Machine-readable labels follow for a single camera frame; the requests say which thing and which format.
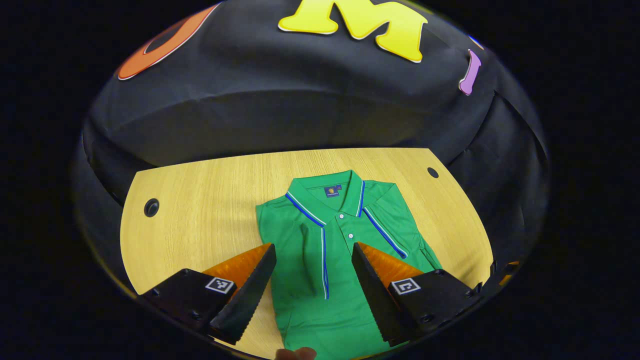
shirt label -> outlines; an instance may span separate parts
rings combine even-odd
[[[338,190],[342,189],[342,185],[328,186],[324,188],[324,193],[327,197],[334,197],[340,195]]]

wooden table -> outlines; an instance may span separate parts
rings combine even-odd
[[[435,169],[438,177],[429,174]],[[294,177],[354,170],[363,180],[397,184],[443,268],[474,287],[490,276],[493,256],[473,205],[453,176],[420,148],[274,152],[197,161],[138,172],[122,213],[120,246],[138,294],[182,268],[204,271],[262,245],[255,206],[282,196]],[[159,210],[147,217],[147,201]],[[272,359],[282,348],[268,284],[236,345]]]

blue stripe trim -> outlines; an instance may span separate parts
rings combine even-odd
[[[358,209],[358,217],[362,215],[363,206],[364,206],[364,180],[362,181],[362,191],[360,191],[360,208]]]
[[[323,245],[323,282],[324,282],[324,289],[326,291],[326,297],[324,298],[325,300],[329,299],[329,273],[326,271],[326,233],[324,231],[324,228],[322,228],[322,245]]]
[[[319,227],[324,227],[324,225],[320,222],[318,222],[316,219],[314,219],[310,214],[308,214],[300,205],[298,205],[297,202],[295,202],[290,196],[289,194],[285,194],[285,196],[287,197],[287,199],[289,199],[289,201],[291,201],[291,203],[293,204],[293,206],[295,206],[298,210],[300,210],[301,213],[305,214],[306,217],[309,218],[309,220],[313,221],[314,223],[316,223],[316,225],[318,225]]]
[[[402,249],[399,249],[398,247],[396,247],[394,245],[394,241],[391,240],[391,238],[389,238],[385,232],[382,230],[382,228],[380,226],[378,226],[377,221],[375,221],[375,219],[373,219],[373,216],[369,213],[369,210],[364,209],[364,213],[367,215],[367,217],[369,218],[369,221],[371,221],[371,224],[373,224],[373,226],[378,230],[378,232],[382,235],[382,237],[389,243],[389,245],[391,245],[392,248],[394,248],[394,250],[398,253],[398,255],[400,255],[401,258],[406,258],[406,253],[404,251],[402,251]]]

shirt collar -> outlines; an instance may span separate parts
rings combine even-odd
[[[346,193],[342,207],[338,210],[323,204],[307,190],[334,186],[340,183],[348,183],[348,185],[346,189],[342,190],[346,191]],[[324,226],[338,213],[349,214],[353,217],[362,215],[364,181],[353,170],[320,176],[297,177],[291,181],[286,197],[311,221],[317,225]]]

yellow letter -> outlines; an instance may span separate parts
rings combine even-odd
[[[338,24],[329,18],[333,4],[338,6],[353,38],[361,40],[388,22],[387,32],[376,36],[378,46],[414,63],[422,61],[420,36],[427,19],[400,3],[373,5],[370,0],[302,0],[298,11],[280,20],[278,27],[284,31],[332,34],[338,30]]]

